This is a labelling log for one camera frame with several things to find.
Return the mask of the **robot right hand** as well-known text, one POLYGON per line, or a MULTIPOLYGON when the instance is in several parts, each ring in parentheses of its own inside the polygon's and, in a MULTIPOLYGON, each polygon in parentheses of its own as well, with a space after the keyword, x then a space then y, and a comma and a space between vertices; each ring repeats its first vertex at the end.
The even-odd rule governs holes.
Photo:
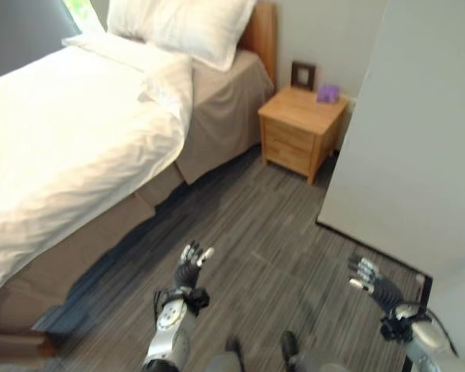
POLYGON ((390 313, 404 302, 400 288, 385 277, 371 260, 352 255, 348 259, 348 268, 350 286, 367 293, 384 313, 390 313))

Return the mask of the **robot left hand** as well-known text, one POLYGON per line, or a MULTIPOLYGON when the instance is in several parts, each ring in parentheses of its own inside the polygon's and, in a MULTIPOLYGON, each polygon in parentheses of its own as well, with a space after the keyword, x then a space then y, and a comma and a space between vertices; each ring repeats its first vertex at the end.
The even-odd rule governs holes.
POLYGON ((190 290, 196 288, 199 274, 214 252, 213 247, 202 249, 200 243, 194 240, 187 244, 180 255, 174 273, 175 287, 189 288, 190 290))

